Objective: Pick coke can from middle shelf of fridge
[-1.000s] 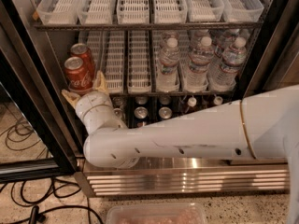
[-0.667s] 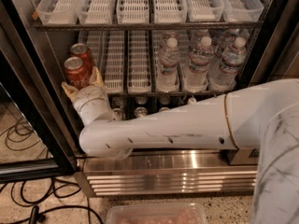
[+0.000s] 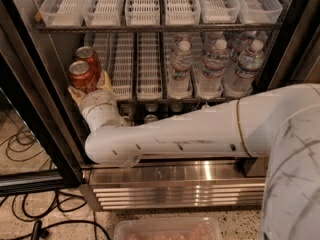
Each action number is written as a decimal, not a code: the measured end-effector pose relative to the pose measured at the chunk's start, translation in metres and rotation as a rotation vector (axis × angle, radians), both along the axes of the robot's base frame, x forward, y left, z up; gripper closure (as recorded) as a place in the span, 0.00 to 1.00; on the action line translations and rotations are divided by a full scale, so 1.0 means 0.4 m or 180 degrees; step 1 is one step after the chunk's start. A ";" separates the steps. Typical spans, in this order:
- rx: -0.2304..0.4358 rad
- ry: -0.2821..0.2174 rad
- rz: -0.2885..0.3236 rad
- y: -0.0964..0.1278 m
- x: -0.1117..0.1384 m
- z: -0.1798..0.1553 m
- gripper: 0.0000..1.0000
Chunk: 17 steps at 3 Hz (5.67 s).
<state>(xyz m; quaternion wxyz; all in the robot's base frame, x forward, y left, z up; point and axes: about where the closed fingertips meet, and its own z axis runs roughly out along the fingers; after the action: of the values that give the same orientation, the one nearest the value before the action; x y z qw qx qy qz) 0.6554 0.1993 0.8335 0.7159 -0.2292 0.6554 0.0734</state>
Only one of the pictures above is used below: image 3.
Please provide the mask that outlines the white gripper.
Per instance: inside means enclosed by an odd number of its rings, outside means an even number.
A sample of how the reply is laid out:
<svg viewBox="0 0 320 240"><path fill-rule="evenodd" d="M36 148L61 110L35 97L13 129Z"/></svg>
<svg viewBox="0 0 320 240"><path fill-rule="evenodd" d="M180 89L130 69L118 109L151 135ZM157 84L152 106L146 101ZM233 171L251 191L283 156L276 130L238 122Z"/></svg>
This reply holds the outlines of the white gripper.
<svg viewBox="0 0 320 240"><path fill-rule="evenodd" d="M85 94L83 91L68 87L68 92L74 102L79 105L80 113L91 132L106 125L123 126L124 122L119 114L117 102L114 95L111 80L108 73L102 70L97 82L96 90Z"/></svg>

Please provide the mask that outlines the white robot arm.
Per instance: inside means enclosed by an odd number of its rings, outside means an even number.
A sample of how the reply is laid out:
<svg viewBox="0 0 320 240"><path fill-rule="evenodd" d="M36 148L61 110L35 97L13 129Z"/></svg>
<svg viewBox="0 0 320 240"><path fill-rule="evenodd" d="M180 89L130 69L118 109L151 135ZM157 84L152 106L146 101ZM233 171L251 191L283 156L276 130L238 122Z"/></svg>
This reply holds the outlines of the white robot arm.
<svg viewBox="0 0 320 240"><path fill-rule="evenodd" d="M89 126L85 153L108 167L144 155L267 155L259 240L320 240L320 85L286 86L146 125L123 124L106 74L69 87Z"/></svg>

